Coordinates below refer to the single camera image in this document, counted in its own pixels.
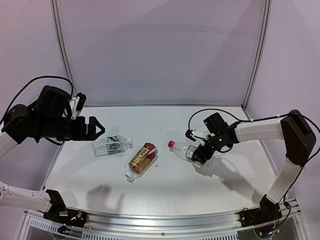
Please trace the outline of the clear bottle red white label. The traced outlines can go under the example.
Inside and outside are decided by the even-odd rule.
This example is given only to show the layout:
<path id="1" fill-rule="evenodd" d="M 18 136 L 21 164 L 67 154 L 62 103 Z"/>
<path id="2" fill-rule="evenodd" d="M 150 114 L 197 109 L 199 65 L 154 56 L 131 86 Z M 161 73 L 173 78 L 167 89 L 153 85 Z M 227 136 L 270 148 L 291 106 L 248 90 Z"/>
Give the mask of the clear bottle red white label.
<path id="1" fill-rule="evenodd" d="M 185 160 L 199 167 L 210 168 L 212 165 L 199 165 L 196 162 L 192 161 L 192 155 L 195 149 L 196 149 L 196 146 L 194 145 L 188 144 L 186 142 L 175 142 L 175 141 L 174 141 L 174 146 L 172 148 L 169 148 L 169 150 L 172 153 L 174 153 L 178 158 L 182 160 Z"/>

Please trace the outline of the red bottle cap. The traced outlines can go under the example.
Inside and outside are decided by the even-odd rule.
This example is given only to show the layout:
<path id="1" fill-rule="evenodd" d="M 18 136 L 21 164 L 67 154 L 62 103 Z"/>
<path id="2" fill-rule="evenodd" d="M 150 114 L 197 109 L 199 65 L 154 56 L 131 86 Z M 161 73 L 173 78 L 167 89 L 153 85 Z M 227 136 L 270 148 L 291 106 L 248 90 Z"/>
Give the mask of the red bottle cap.
<path id="1" fill-rule="evenodd" d="M 172 140 L 170 140 L 169 143 L 168 143 L 168 147 L 169 147 L 169 148 L 173 148 L 174 145 L 175 145 L 175 142 L 172 141 Z"/>

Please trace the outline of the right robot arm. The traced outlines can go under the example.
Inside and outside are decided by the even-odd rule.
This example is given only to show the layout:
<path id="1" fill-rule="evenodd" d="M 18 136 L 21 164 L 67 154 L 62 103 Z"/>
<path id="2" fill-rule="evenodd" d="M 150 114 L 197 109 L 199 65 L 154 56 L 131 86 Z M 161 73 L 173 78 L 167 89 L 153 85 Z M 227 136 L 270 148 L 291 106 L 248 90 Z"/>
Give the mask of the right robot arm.
<path id="1" fill-rule="evenodd" d="M 192 161 L 204 165 L 214 155 L 231 151 L 234 145 L 259 141 L 272 165 L 275 158 L 283 157 L 283 165 L 260 201 L 260 209 L 271 211 L 284 200 L 296 183 L 306 164 L 319 153 L 315 149 L 319 126 L 299 110 L 256 119 L 240 119 L 230 112 L 211 108 L 213 113 L 203 120 L 208 133 L 188 127 L 185 135 L 199 145 L 192 154 Z M 274 141 L 283 148 L 281 154 L 271 153 L 269 143 Z"/>

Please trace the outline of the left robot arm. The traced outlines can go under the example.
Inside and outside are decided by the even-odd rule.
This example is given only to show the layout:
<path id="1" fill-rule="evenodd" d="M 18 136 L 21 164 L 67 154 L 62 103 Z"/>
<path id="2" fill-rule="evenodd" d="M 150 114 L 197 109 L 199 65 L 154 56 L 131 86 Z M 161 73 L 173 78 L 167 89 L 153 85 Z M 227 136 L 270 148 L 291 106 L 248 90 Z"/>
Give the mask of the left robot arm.
<path id="1" fill-rule="evenodd" d="M 38 99 L 26 106 L 17 104 L 4 115 L 0 132 L 0 156 L 21 144 L 27 138 L 39 142 L 41 139 L 56 139 L 58 142 L 95 141 L 105 133 L 105 128 L 96 119 L 80 115 L 86 96 L 79 93 L 72 97 L 66 91 L 46 85 Z M 0 205 L 59 213 L 66 205 L 56 190 L 35 191 L 0 184 Z"/>

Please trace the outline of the clear bottle blue label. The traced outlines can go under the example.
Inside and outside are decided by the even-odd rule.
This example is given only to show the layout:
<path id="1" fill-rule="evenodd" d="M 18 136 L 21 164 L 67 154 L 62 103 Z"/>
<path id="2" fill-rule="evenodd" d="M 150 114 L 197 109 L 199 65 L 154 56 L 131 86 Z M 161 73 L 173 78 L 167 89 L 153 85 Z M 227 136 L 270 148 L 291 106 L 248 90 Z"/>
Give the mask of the clear bottle blue label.
<path id="1" fill-rule="evenodd" d="M 122 135 L 99 138 L 91 143 L 94 157 L 103 157 L 123 153 L 133 148 L 133 140 Z"/>

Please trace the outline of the gold red tea bottle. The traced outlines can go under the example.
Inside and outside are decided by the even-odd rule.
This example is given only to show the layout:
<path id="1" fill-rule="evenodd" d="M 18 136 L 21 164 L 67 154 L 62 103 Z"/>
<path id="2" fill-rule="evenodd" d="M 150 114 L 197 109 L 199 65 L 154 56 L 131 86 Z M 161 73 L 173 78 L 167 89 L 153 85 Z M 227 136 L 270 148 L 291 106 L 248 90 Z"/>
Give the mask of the gold red tea bottle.
<path id="1" fill-rule="evenodd" d="M 157 147 L 152 143 L 146 142 L 129 161 L 128 170 L 124 174 L 126 180 L 129 183 L 133 183 L 136 179 L 140 178 L 157 156 Z"/>

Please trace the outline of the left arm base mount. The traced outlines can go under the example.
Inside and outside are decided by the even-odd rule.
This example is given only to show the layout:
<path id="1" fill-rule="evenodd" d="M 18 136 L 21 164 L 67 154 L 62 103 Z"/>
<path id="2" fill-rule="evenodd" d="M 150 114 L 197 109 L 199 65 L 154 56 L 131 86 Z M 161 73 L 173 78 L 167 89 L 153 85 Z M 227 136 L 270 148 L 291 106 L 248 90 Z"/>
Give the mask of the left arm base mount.
<path id="1" fill-rule="evenodd" d="M 51 206 L 48 211 L 43 213 L 44 219 L 66 226 L 84 227 L 87 221 L 87 212 L 67 208 L 60 193 L 56 190 L 47 189 L 45 192 L 49 195 Z"/>

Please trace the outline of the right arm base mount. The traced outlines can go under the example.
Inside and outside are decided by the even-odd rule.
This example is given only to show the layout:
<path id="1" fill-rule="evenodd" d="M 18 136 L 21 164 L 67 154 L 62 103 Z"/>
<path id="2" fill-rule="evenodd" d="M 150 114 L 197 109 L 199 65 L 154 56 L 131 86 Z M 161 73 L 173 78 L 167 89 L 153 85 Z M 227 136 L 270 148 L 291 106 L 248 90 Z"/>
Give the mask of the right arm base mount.
<path id="1" fill-rule="evenodd" d="M 245 207 L 242 210 L 236 212 L 236 214 L 239 215 L 239 220 L 242 227 L 255 226 L 276 221 L 276 225 L 274 227 L 276 228 L 282 225 L 291 213 L 292 206 L 286 201 L 286 198 L 284 198 L 283 204 L 288 210 L 288 214 L 285 216 L 282 222 L 280 222 L 280 219 L 283 217 L 283 215 L 280 209 L 279 202 L 273 203 L 267 198 L 266 194 L 262 197 L 259 203 L 259 207 L 252 209 L 248 209 Z"/>

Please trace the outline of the aluminium front rail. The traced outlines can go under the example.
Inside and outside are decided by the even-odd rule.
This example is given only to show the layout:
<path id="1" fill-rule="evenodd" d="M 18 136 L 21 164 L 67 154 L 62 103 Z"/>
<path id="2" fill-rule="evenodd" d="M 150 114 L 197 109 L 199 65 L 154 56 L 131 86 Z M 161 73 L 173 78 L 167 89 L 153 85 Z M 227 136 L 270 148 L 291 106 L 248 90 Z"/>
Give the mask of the aluminium front rail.
<path id="1" fill-rule="evenodd" d="M 128 215 L 86 211 L 81 225 L 65 229 L 34 211 L 25 212 L 18 240 L 307 240 L 295 198 L 279 204 L 282 218 L 258 223 L 256 207 L 195 215 Z"/>

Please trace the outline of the right aluminium corner post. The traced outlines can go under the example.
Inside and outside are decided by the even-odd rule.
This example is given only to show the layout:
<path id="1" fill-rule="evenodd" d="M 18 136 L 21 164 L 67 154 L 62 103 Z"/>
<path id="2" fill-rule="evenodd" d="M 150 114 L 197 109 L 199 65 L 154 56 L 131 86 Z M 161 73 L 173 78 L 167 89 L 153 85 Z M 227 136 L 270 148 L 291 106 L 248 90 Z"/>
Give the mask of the right aluminium corner post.
<path id="1" fill-rule="evenodd" d="M 241 107 L 244 111 L 246 111 L 249 106 L 249 102 L 250 102 L 250 99 L 254 90 L 255 82 L 257 79 L 257 75 L 259 72 L 263 51 L 265 47 L 267 32 L 268 32 L 271 7 L 272 7 L 271 0 L 263 1 L 263 11 L 262 11 L 261 24 L 260 24 L 259 34 L 258 34 L 257 46 L 256 46 L 254 58 L 253 58 L 252 68 L 251 68 L 249 79 L 248 79 L 248 85 L 244 95 L 244 100 L 241 104 Z"/>

